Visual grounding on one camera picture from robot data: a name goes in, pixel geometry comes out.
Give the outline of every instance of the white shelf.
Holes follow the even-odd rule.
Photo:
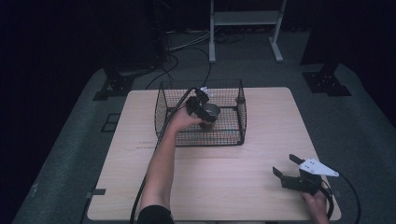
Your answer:
[[[279,11],[215,12],[214,25],[276,24]]]

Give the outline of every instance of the wire mesh basket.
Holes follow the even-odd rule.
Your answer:
[[[155,106],[155,131],[157,136],[165,120],[177,103],[192,87],[200,88],[203,81],[162,82]],[[247,107],[242,80],[210,80],[205,84],[209,91],[209,103],[220,108],[218,119],[208,131],[200,125],[192,125],[177,136],[177,147],[240,146],[245,142]]]

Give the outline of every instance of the black object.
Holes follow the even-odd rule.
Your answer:
[[[319,72],[304,72],[303,77],[313,93],[327,93],[329,96],[350,96],[346,86],[341,85],[334,72],[339,64],[337,57],[331,57]]]
[[[174,110],[182,94],[191,86],[200,87],[199,81],[162,82],[155,107],[155,130],[160,135],[164,122]],[[192,92],[186,100],[186,107],[192,116],[200,117],[216,124],[210,126],[210,132],[199,125],[192,125],[177,136],[178,147],[218,147],[241,146],[245,142],[247,128],[247,107],[240,79],[208,80],[209,98],[203,91]],[[207,113],[205,105],[219,107],[221,113],[213,116]]]
[[[290,154],[289,158],[291,161],[294,161],[298,165],[304,162],[304,160],[301,160],[300,158],[292,154]],[[301,169],[299,169],[299,171],[300,176],[286,176],[278,171],[275,167],[273,167],[273,173],[274,175],[279,177],[282,188],[284,189],[293,189],[301,192],[310,193],[311,195],[315,195],[320,190],[329,201],[329,211],[327,212],[327,218],[330,219],[330,217],[332,216],[332,211],[334,209],[334,202],[332,201],[332,195],[330,195],[329,192],[327,192],[327,190],[321,186],[322,179],[320,175],[312,175]]]
[[[93,100],[104,101],[110,96],[127,96],[134,84],[134,77],[122,76],[115,68],[104,68],[107,79]]]
[[[186,102],[186,108],[189,115],[194,113],[200,119],[203,119],[207,122],[215,122],[217,117],[210,115],[203,108],[203,104],[209,101],[207,94],[199,89],[195,89],[195,93],[197,96],[190,96]]]

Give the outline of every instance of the black cable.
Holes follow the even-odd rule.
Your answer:
[[[327,201],[329,201],[329,211],[327,211],[327,219],[330,220],[330,217],[332,217],[332,211],[334,210],[334,201],[332,200],[332,195],[323,187],[320,187],[319,190],[326,196]]]
[[[174,70],[174,69],[177,67],[177,65],[178,65],[178,58],[177,58],[176,56],[174,56],[174,55],[169,55],[169,56],[170,56],[170,57],[173,57],[174,59],[176,59],[175,65],[173,65],[173,66],[171,67],[171,69],[169,69],[169,70],[163,69],[165,72],[159,74],[159,75],[156,76],[154,79],[152,79],[152,80],[150,81],[150,83],[146,86],[145,90],[147,90],[147,89],[149,88],[149,86],[150,86],[155,80],[157,80],[159,77],[161,77],[161,76],[163,76],[163,75],[165,75],[165,74],[169,74],[170,71]]]
[[[180,105],[184,102],[184,100],[187,98],[187,96],[189,96],[189,94],[190,94],[190,92],[192,90],[197,90],[197,89],[196,88],[189,88],[184,93],[184,95],[180,98],[180,100],[178,101],[177,105],[174,107],[172,112],[169,114],[168,118],[165,119],[165,122],[163,123],[163,128],[161,129],[160,135],[158,136],[157,145],[154,148],[154,152],[157,150],[157,147],[160,145],[161,140],[163,139],[163,134],[165,133],[165,130],[166,130],[166,127],[169,124],[169,121],[172,119],[172,117],[178,111],[178,109],[180,108]],[[142,196],[143,188],[145,187],[145,185],[146,185],[146,176],[143,178],[142,184],[140,185],[140,189],[137,192],[136,199],[134,200],[134,207],[132,208],[132,213],[131,213],[131,218],[130,218],[130,223],[131,224],[134,224],[134,216],[136,214],[137,205],[139,204],[139,200],[140,200],[140,197]]]
[[[361,200],[359,199],[359,195],[358,192],[355,190],[355,188],[353,187],[352,183],[350,183],[350,181],[347,179],[346,176],[344,176],[341,172],[335,170],[334,168],[332,168],[331,166],[324,164],[325,166],[329,167],[330,169],[334,170],[335,172],[337,172],[341,177],[343,177],[345,179],[345,181],[348,183],[348,185],[350,186],[350,188],[353,191],[353,194],[355,195],[355,199],[356,199],[356,205],[358,206],[358,214],[356,216],[356,220],[355,220],[355,224],[358,224],[361,221]]]
[[[207,71],[207,74],[206,74],[206,78],[205,78],[205,80],[204,80],[204,83],[203,83],[203,85],[202,85],[202,87],[204,87],[204,86],[206,85],[207,80],[209,79],[209,75],[210,75],[210,72],[211,72],[211,70],[212,70],[212,63],[209,62],[209,55],[208,55],[208,54],[206,53],[206,51],[204,51],[203,49],[198,49],[198,48],[183,48],[183,49],[174,50],[173,52],[178,52],[178,51],[182,51],[182,50],[185,50],[185,49],[196,49],[196,50],[201,51],[201,52],[206,56],[207,61],[208,61],[208,64],[209,64],[209,68],[208,68],[208,71]]]

